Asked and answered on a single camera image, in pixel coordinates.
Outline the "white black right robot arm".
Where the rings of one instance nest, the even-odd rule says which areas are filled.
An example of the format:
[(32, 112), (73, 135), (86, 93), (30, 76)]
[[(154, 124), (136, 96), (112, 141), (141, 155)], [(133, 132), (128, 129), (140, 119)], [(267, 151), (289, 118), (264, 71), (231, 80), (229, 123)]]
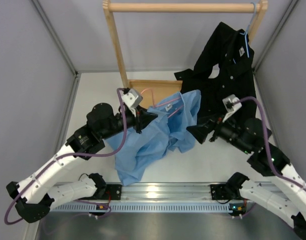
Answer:
[(270, 144), (266, 153), (262, 121), (249, 118), (243, 127), (212, 116), (204, 122), (186, 128), (203, 144), (210, 132), (210, 142), (217, 138), (250, 155), (248, 164), (265, 179), (274, 184), (285, 197), (264, 188), (248, 176), (235, 172), (224, 184), (211, 186), (213, 200), (250, 200), (278, 216), (302, 240), (306, 240), (306, 185), (289, 158)]

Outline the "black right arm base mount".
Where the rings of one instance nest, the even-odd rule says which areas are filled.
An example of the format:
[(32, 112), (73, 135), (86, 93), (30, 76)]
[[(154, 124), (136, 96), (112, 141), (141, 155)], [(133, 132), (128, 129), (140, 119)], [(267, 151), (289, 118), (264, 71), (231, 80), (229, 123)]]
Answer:
[(211, 199), (217, 202), (224, 201), (223, 204), (231, 200), (243, 200), (239, 189), (228, 184), (211, 184), (210, 185)]

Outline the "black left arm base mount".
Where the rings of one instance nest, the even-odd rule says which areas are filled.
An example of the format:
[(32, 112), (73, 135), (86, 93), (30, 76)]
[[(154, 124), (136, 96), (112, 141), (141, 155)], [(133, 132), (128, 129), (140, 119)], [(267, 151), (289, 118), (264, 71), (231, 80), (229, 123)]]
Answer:
[(122, 195), (122, 185), (121, 184), (107, 184), (106, 188), (99, 188), (92, 198), (94, 200), (113, 200), (119, 201)]

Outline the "pink wire hanger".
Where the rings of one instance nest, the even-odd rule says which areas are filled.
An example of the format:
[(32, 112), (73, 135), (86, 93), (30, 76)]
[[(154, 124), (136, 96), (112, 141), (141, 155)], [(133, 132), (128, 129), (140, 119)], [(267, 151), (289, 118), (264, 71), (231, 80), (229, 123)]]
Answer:
[(173, 115), (175, 115), (177, 112), (179, 112), (183, 107), (184, 104), (182, 105), (178, 105), (177, 107), (175, 107), (172, 111), (171, 109), (175, 106), (175, 103), (177, 100), (180, 100), (181, 97), (173, 97), (170, 99), (164, 99), (162, 100), (160, 103), (156, 103), (155, 101), (155, 94), (152, 88), (145, 88), (144, 90), (142, 90), (140, 92), (141, 96), (144, 95), (145, 92), (149, 91), (151, 93), (151, 104), (148, 105), (144, 105), (143, 103), (141, 104), (142, 107), (144, 107), (145, 109), (156, 109), (156, 108), (160, 108), (160, 107), (164, 107), (166, 110), (166, 113), (168, 114), (168, 118), (172, 117)]

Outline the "black shirt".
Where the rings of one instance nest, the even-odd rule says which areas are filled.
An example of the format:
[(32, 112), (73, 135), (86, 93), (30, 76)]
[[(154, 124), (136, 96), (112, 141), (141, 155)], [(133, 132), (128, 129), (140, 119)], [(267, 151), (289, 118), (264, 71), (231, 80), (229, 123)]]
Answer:
[(193, 69), (174, 74), (182, 82), (182, 94), (200, 90), (198, 124), (227, 110), (223, 99), (235, 95), (242, 99), (255, 97), (253, 59), (255, 52), (244, 30), (235, 30), (220, 22), (207, 41)]

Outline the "light blue shirt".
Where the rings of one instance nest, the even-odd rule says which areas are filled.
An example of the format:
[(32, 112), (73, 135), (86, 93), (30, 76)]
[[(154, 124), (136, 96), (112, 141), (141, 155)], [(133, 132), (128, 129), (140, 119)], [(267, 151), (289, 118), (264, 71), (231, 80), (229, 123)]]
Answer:
[(181, 153), (191, 150), (196, 139), (187, 131), (187, 127), (197, 124), (201, 105), (200, 90), (186, 93), (176, 92), (165, 98), (181, 97), (170, 110), (184, 104), (175, 115), (168, 118), (166, 109), (150, 108), (149, 113), (158, 114), (141, 133), (129, 128), (121, 150), (115, 154), (115, 169), (122, 185), (128, 186), (141, 181), (145, 169), (162, 159), (167, 152), (178, 149)]

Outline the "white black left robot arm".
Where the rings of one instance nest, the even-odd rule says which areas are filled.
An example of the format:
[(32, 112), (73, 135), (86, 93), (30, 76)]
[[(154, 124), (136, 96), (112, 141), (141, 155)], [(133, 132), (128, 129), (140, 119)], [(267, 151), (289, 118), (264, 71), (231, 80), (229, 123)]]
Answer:
[(6, 186), (12, 198), (10, 207), (16, 209), (21, 221), (34, 223), (61, 204), (88, 197), (102, 199), (106, 183), (98, 173), (90, 174), (84, 181), (54, 185), (90, 158), (117, 154), (124, 146), (129, 128), (140, 134), (157, 117), (141, 106), (131, 108), (122, 103), (119, 112), (114, 113), (108, 103), (95, 105), (86, 115), (86, 125), (77, 129), (47, 163), (28, 178)]

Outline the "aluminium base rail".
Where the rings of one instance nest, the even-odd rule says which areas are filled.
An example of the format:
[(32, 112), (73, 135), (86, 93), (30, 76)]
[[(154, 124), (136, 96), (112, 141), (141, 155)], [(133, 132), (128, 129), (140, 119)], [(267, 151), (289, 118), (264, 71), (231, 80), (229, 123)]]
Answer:
[[(144, 182), (122, 186), (120, 200), (129, 203), (213, 202), (210, 185), (219, 182)], [(83, 200), (95, 200), (85, 196)]]

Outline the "wooden clothes rack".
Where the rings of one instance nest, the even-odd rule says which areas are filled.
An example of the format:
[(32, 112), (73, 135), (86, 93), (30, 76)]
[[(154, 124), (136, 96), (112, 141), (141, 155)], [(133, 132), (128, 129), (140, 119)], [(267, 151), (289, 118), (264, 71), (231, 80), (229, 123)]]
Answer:
[[(191, 68), (219, 22), (237, 20), (234, 29), (250, 26), (255, 38), (269, 3), (266, 0), (104, 0), (103, 14), (124, 87), (153, 89), (155, 102), (178, 92), (173, 75)], [(151, 92), (142, 104), (152, 103)]]

